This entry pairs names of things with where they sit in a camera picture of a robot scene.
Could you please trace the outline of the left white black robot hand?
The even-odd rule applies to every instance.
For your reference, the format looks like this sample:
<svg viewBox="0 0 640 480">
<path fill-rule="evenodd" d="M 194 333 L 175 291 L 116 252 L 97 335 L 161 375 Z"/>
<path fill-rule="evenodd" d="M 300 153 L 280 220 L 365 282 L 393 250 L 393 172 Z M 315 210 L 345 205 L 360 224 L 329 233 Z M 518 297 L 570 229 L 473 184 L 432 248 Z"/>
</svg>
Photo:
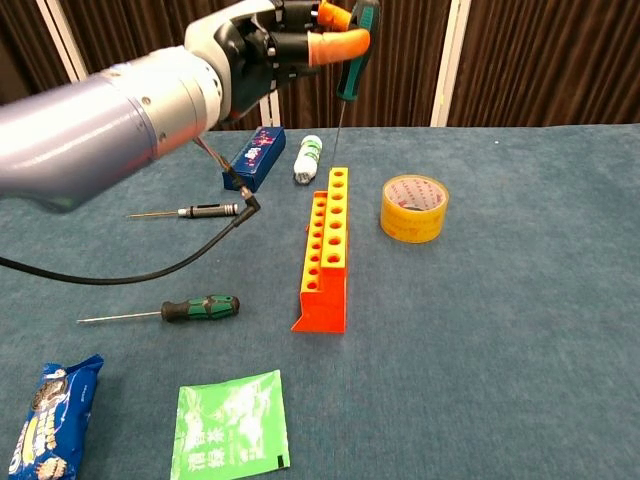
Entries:
<svg viewBox="0 0 640 480">
<path fill-rule="evenodd" d="M 329 1 L 239 1 L 192 22 L 184 46 L 219 79 L 214 122 L 231 122 L 266 95 L 328 64 L 342 66 L 338 96 L 354 100 L 379 16 L 377 1 L 358 1 L 350 11 Z"/>
</svg>

